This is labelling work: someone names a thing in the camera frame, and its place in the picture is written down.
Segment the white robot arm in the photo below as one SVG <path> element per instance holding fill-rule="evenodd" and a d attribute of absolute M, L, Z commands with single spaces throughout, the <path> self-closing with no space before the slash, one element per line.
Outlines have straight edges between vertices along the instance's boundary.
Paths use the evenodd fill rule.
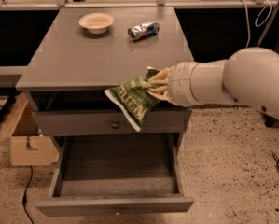
<path fill-rule="evenodd" d="M 208 63 L 182 62 L 149 82 L 149 94 L 173 105 L 247 105 L 279 120 L 279 54 L 269 49 L 241 49 Z"/>

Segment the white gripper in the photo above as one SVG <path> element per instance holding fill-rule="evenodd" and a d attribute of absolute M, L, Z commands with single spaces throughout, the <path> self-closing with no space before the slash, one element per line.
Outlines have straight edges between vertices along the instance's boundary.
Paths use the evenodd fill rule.
<path fill-rule="evenodd" d="M 152 85 L 159 87 L 148 88 L 147 92 L 153 97 L 173 105 L 183 107 L 196 105 L 197 100 L 194 98 L 191 86 L 191 77 L 196 65 L 195 62 L 182 62 L 176 67 L 160 70 L 148 80 Z"/>

